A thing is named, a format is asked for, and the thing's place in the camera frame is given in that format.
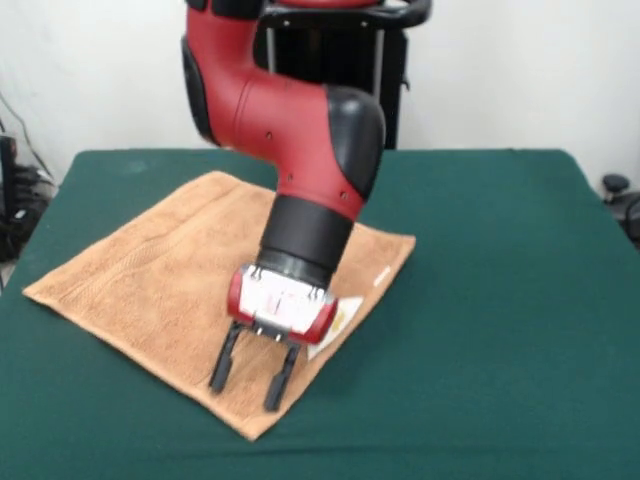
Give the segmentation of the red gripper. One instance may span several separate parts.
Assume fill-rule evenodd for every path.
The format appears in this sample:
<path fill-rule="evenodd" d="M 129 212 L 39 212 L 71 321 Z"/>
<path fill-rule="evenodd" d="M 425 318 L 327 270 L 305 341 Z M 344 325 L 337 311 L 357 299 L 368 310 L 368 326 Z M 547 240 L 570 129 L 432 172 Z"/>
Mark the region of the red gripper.
<path fill-rule="evenodd" d="M 225 336 L 209 380 L 210 390 L 224 390 L 233 350 L 245 326 L 271 330 L 278 338 L 303 345 L 317 345 L 324 340 L 337 310 L 338 299 L 328 290 L 253 264 L 242 266 L 233 274 L 227 296 L 227 312 L 238 322 L 231 323 Z M 280 408 L 299 351 L 299 344 L 289 345 L 281 370 L 271 380 L 263 403 L 265 411 Z"/>

